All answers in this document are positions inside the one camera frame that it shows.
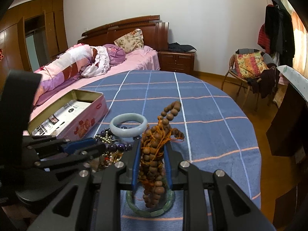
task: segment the table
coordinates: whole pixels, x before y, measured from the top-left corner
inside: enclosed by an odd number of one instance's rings
[[[153,70],[123,72],[81,89],[104,93],[109,108],[87,137],[107,128],[113,117],[123,113],[142,114],[150,126],[156,125],[164,107],[180,100],[182,110],[171,126],[183,132],[185,140],[172,143],[172,148],[202,170],[223,169],[261,207],[261,155],[254,128],[233,99],[220,89],[183,73]],[[122,230],[181,230],[182,202],[183,192],[176,191],[174,205],[167,213],[147,219],[133,213],[125,201],[125,192],[121,192]],[[209,204],[208,213],[211,224]]]

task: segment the folded clothes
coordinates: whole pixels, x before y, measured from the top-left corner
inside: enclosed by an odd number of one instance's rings
[[[177,42],[168,44],[168,50],[169,51],[175,51],[175,52],[192,52],[192,50],[196,50],[191,45],[181,45]]]
[[[252,87],[252,92],[253,93],[260,93],[261,98],[265,98],[268,95],[270,95],[273,91],[273,88],[276,85],[276,80],[275,80],[276,72],[274,69],[266,69],[263,70],[261,73],[260,77],[261,81],[257,82],[258,78],[248,78],[247,83]]]

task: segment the jewelry pile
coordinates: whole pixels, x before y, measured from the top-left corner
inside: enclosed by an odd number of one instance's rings
[[[99,157],[98,164],[95,166],[97,169],[101,170],[105,167],[110,166],[113,163],[118,162],[125,151],[129,151],[132,149],[132,144],[127,143],[117,143],[118,139],[115,139],[113,133],[110,129],[105,128],[105,130],[101,131],[100,134],[97,134],[93,137],[98,142],[103,142],[106,144],[107,151]]]

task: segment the floral pillow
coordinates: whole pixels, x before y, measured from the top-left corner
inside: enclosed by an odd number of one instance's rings
[[[125,36],[116,39],[114,43],[123,48],[126,54],[135,49],[142,49],[144,47],[142,30],[137,28]]]
[[[235,68],[238,76],[243,79],[256,78],[263,70],[268,69],[260,51],[252,54],[235,54]]]

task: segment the pink tin box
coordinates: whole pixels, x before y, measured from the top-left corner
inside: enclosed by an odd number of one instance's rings
[[[50,122],[56,122],[57,118],[55,119],[54,117],[55,112],[72,100],[88,102],[90,105],[81,111],[68,125],[58,128],[52,133],[58,139],[65,138],[71,141],[81,139],[90,129],[97,126],[97,122],[108,112],[104,94],[85,90],[71,90],[32,119],[28,123],[28,133],[37,132],[47,119]]]

